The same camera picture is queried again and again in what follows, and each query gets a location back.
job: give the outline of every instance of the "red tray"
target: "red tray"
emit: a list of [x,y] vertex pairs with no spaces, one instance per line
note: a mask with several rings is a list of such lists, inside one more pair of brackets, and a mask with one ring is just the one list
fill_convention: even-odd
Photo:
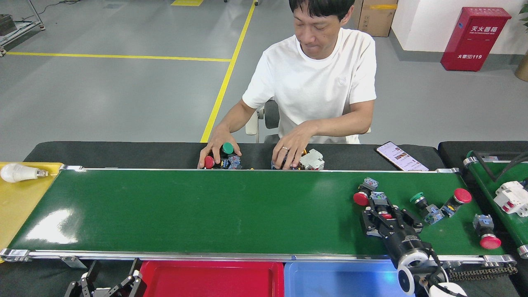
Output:
[[144,297],[284,297],[284,266],[273,262],[145,261]]

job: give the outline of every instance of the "smartphone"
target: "smartphone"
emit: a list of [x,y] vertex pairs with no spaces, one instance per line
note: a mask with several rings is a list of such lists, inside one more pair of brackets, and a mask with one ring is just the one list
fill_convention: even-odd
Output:
[[390,141],[378,146],[376,151],[403,171],[429,171],[422,163]]

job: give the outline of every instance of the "man's arm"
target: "man's arm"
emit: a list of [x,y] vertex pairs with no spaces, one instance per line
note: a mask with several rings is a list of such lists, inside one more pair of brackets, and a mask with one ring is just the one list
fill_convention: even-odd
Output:
[[350,109],[350,113],[340,117],[307,120],[284,135],[273,150],[272,159],[275,168],[282,166],[286,153],[288,157],[283,169],[289,169],[290,164],[297,167],[301,154],[312,136],[343,137],[365,134],[372,124],[374,100],[350,104]]
[[204,167],[204,159],[207,154],[213,152],[214,161],[220,163],[220,147],[222,144],[229,142],[233,145],[234,152],[241,156],[240,148],[237,141],[231,133],[240,130],[249,121],[251,115],[255,112],[254,108],[249,107],[241,99],[229,112],[224,119],[214,128],[207,146],[200,151],[198,168]]

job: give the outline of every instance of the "white light bulb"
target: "white light bulb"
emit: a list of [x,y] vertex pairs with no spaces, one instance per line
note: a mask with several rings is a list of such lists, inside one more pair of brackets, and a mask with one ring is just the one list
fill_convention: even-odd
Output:
[[18,163],[10,163],[0,170],[0,175],[6,182],[18,182],[47,177],[48,172],[46,170],[28,167]]

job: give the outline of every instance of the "man's left hand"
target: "man's left hand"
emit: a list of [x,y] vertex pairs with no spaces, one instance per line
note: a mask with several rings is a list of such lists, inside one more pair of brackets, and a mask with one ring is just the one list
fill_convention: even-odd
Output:
[[317,133],[317,124],[314,120],[307,120],[301,123],[290,133],[284,135],[275,148],[271,160],[276,169],[288,170],[290,167],[299,166],[299,160],[305,150],[310,138]]

